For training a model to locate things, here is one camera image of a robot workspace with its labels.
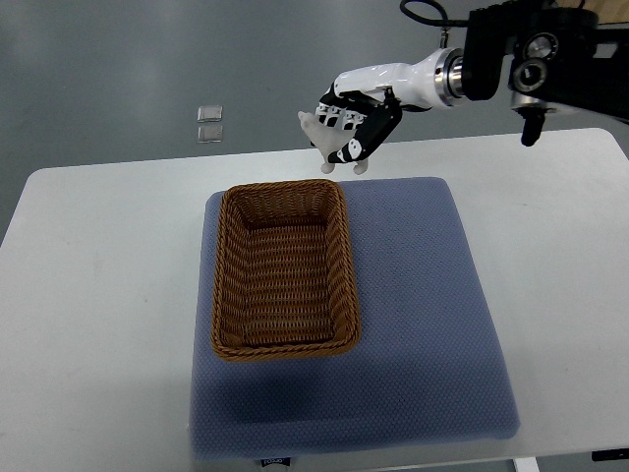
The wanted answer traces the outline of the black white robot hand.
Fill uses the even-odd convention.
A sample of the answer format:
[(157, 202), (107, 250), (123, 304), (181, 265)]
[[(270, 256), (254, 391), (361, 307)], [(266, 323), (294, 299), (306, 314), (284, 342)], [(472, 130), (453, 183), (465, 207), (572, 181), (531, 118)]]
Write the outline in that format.
[(340, 74), (320, 98), (314, 116), (339, 130), (355, 130), (370, 158), (403, 113), (454, 107), (465, 101), (463, 51), (439, 48), (416, 64), (390, 63)]

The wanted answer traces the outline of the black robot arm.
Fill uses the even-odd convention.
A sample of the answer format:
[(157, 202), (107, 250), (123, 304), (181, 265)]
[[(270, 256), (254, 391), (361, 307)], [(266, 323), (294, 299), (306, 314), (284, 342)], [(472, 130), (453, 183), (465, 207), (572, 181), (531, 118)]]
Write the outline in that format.
[(448, 86), (472, 101), (491, 99), (505, 56), (512, 62), (512, 106), (524, 120), (521, 142), (540, 138), (552, 106), (566, 105), (628, 121), (628, 20), (602, 19), (586, 1), (506, 1), (453, 20), (436, 1), (429, 19), (400, 4), (408, 18), (442, 31), (466, 30), (462, 58)]

